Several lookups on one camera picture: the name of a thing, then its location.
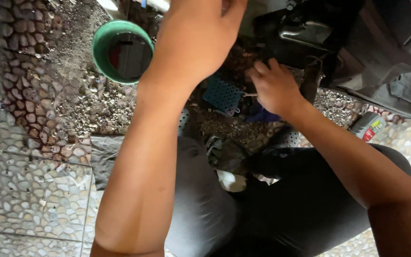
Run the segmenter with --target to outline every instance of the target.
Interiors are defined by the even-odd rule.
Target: green bucket
[[[154,46],[148,34],[140,26],[127,20],[112,20],[107,22],[98,28],[94,34],[93,41],[91,41],[91,55],[98,69],[109,79],[126,85],[136,84],[139,82],[139,79],[126,79],[118,73],[117,69],[112,66],[109,60],[109,47],[111,46],[111,41],[114,36],[129,32],[142,37],[150,46],[153,54]]]

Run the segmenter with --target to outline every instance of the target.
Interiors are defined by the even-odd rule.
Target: knee
[[[379,144],[371,145],[411,177],[411,165],[410,162],[408,162],[407,158],[405,158],[405,156],[403,156],[400,152],[387,146]]]

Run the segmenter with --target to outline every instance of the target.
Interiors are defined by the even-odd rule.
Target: forearm
[[[411,178],[405,172],[311,104],[302,102],[286,119],[313,144],[364,207],[411,203]]]
[[[132,123],[101,201],[95,240],[112,252],[140,254],[163,248],[168,233],[177,128],[187,94],[169,94],[174,81],[156,83],[142,79],[138,86]]]

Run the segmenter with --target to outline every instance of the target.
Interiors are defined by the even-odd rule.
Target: person
[[[224,62],[246,4],[232,0],[223,11],[222,0],[172,0],[100,204],[91,256],[161,257],[166,247],[177,257],[312,257],[369,227],[380,256],[411,256],[408,161],[325,118],[276,60],[248,71],[258,100],[315,146],[249,165],[280,181],[249,180],[251,192],[238,201],[220,187],[204,147],[178,137],[188,97]]]

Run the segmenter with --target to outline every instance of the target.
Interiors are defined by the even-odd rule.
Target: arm
[[[225,60],[246,3],[231,2],[222,16],[221,0],[172,1],[101,201],[91,256],[163,256],[174,207],[179,116],[196,85]]]
[[[249,70],[261,104],[281,115],[316,147],[363,207],[381,256],[411,256],[411,178],[371,145],[325,118],[300,94],[275,59]]]

